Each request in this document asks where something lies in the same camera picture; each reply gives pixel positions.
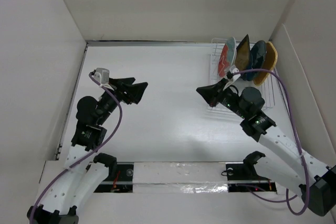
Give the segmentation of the dark blue leaf-shaped plate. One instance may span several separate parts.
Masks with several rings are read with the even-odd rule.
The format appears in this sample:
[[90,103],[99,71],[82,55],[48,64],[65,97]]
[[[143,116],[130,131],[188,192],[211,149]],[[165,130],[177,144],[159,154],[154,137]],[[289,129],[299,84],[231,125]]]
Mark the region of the dark blue leaf-shaped plate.
[[[253,64],[252,63],[249,64],[246,69],[247,70],[253,69]],[[247,72],[247,73],[242,74],[242,79],[244,81],[252,81],[254,76],[255,76],[254,72]]]

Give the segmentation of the red teal floral round plate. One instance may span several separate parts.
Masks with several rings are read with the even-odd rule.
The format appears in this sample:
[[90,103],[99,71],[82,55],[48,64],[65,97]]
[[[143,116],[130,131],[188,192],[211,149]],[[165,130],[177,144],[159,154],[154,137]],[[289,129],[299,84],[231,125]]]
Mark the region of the red teal floral round plate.
[[218,62],[218,76],[223,78],[226,74],[226,70],[229,69],[235,62],[236,57],[236,39],[230,37],[226,40],[220,59]]

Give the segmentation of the brown black square plate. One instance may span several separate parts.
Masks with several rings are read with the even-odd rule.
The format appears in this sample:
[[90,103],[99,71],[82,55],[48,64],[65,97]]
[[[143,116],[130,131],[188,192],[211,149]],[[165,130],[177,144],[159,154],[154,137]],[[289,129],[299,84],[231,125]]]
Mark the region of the brown black square plate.
[[239,71],[246,70],[250,62],[249,35],[247,34],[236,48],[235,66]]

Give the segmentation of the teal round plate white blossoms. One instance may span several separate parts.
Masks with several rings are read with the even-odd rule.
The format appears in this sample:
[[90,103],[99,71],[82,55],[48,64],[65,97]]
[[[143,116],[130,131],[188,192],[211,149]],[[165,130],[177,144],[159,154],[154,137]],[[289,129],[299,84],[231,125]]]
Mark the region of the teal round plate white blossoms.
[[263,40],[256,42],[250,52],[252,56],[251,69],[261,69],[266,59],[266,42]]

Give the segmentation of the woven bamboo square plate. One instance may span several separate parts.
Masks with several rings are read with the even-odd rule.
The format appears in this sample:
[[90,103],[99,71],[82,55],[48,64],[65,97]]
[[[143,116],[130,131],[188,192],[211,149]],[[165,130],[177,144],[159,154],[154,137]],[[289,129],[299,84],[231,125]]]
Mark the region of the woven bamboo square plate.
[[[266,57],[263,69],[273,71],[278,60],[278,53],[271,41],[266,42]],[[269,72],[258,72],[253,82],[254,85],[261,86],[270,75]]]

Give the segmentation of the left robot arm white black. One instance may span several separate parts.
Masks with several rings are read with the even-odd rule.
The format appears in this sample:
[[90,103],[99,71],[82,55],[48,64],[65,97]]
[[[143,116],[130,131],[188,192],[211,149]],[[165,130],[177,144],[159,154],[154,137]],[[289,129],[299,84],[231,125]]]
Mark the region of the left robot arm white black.
[[115,109],[122,119],[121,103],[138,104],[148,86],[134,78],[90,79],[104,90],[99,99],[91,96],[77,103],[77,124],[63,170],[43,190],[27,212],[29,223],[78,223],[78,212],[104,180],[118,177],[117,159],[100,152],[116,130],[107,136],[102,126]]

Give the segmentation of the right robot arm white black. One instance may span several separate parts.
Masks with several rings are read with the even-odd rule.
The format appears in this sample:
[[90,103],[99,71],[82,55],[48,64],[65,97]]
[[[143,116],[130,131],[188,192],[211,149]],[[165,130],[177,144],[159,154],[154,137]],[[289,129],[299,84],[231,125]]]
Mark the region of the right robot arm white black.
[[299,196],[318,216],[325,216],[335,206],[335,167],[298,150],[297,144],[262,111],[265,101],[258,89],[246,87],[237,94],[237,88],[227,87],[223,79],[196,91],[209,106],[221,104],[242,118],[240,125],[245,134],[285,163],[278,165],[264,153],[254,151],[244,159],[242,168],[246,177],[276,181]]

